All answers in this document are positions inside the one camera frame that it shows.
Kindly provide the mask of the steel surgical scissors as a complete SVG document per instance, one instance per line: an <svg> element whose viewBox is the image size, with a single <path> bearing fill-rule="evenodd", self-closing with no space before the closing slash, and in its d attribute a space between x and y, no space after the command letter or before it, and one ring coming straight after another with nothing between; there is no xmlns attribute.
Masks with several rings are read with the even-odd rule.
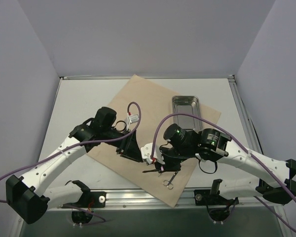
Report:
<svg viewBox="0 0 296 237"><path fill-rule="evenodd" d="M163 186L165 186L167 189L172 190L174 188L173 180L176 178L179 171L175 171L175 173L172 175L172 177L169 180L163 181Z"/></svg>

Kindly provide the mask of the steel instrument tray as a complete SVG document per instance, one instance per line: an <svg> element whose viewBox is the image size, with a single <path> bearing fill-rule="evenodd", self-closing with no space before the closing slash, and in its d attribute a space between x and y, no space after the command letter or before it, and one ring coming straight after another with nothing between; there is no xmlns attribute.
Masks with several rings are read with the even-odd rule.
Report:
<svg viewBox="0 0 296 237"><path fill-rule="evenodd" d="M200 117L200 104L196 96L173 96L172 107L173 113L184 113ZM196 132L202 130L202 121L192 117L179 115L174 117L173 121L185 130L194 130Z"/></svg>

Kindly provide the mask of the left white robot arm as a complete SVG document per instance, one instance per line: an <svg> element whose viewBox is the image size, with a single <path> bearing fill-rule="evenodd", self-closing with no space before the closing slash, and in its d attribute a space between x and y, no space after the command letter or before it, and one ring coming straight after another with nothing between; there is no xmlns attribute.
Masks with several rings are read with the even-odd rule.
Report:
<svg viewBox="0 0 296 237"><path fill-rule="evenodd" d="M76 126L50 157L20 177L10 176L5 183L7 204L27 224L35 223L51 208L66 204L86 206L92 196L90 188L83 182L69 181L57 188L50 188L50 184L69 165L101 143L115 147L116 153L124 158L142 162L136 140L137 129L117 130L113 126L116 115L111 108L100 108L93 118Z"/></svg>

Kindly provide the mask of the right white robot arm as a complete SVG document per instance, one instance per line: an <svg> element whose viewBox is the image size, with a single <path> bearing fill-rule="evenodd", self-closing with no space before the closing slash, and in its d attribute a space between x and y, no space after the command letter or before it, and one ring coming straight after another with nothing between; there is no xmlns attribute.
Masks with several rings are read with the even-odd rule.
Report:
<svg viewBox="0 0 296 237"><path fill-rule="evenodd" d="M141 147L143 161L154 164L158 173L180 171L182 162L196 158L199 162L227 164L252 175L251 178L234 180L215 179L209 191L209 199L213 203L262 197L285 205L296 197L296 181L293 180L296 161L293 159L275 160L242 148L234 138L211 128L196 132L174 123L165 130L163 138L171 147L162 145L154 148L151 143Z"/></svg>

